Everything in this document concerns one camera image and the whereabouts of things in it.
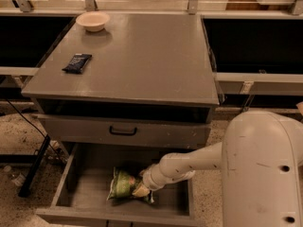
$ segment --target floor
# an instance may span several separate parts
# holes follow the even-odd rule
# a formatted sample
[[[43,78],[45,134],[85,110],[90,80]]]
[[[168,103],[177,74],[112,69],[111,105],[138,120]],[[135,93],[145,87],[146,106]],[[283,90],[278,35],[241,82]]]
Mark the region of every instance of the floor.
[[[19,110],[34,110],[32,103],[15,102]],[[297,110],[270,110],[278,114],[298,118]],[[29,125],[6,102],[0,103],[0,153],[31,154],[43,142],[40,133]],[[228,122],[240,113],[238,108],[219,108],[213,118],[211,133],[207,144],[220,142]],[[24,116],[38,129],[44,132],[35,113],[24,113]],[[48,208],[54,197],[56,188],[62,176],[62,168],[49,160],[51,151],[47,151],[34,181],[31,185],[31,194],[27,198],[17,196],[16,187],[9,178],[0,171],[0,226],[6,227],[62,227],[51,225],[35,215],[37,208]],[[29,166],[13,165],[12,169],[27,175]],[[220,170],[197,171],[193,178],[195,217],[207,227],[223,226],[222,184]]]

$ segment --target desk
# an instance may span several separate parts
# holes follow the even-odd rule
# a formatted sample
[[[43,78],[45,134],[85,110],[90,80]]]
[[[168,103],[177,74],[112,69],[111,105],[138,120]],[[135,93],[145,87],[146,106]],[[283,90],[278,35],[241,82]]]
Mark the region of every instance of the desk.
[[[101,32],[74,25],[22,92],[70,153],[51,208],[37,214],[58,224],[198,226],[191,181],[155,192],[153,205],[106,198],[114,166],[205,144],[219,101],[201,18],[110,16]],[[65,74],[76,53],[93,59],[82,75]]]

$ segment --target open drawer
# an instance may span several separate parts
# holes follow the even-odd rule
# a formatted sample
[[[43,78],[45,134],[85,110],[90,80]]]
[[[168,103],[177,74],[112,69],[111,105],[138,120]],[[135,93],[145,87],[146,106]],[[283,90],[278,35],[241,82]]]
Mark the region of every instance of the open drawer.
[[[54,140],[140,147],[192,148],[203,145],[209,124],[41,114]]]
[[[154,203],[107,200],[114,166],[134,172],[158,162],[167,149],[76,144],[49,209],[37,215],[49,223],[109,226],[198,226],[192,182],[170,184],[153,193]]]

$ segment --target closed drawer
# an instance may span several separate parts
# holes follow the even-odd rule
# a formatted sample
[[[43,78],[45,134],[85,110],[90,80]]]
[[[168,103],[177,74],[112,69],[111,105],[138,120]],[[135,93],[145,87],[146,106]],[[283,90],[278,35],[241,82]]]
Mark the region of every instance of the closed drawer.
[[[49,209],[37,215],[49,223],[81,226],[198,226],[193,216],[192,182],[170,184],[153,193],[154,203],[108,200],[114,166],[138,173],[157,162],[162,148],[77,144]]]
[[[52,139],[141,147],[192,148],[204,145],[208,124],[79,116],[39,116]]]

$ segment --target white bowl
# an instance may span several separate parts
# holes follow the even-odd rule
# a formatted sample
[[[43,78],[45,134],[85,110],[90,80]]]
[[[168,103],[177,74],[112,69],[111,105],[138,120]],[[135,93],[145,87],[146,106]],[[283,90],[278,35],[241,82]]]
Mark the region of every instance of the white bowl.
[[[110,20],[110,16],[101,11],[88,11],[79,15],[76,23],[87,31],[98,32],[104,29],[104,25]]]

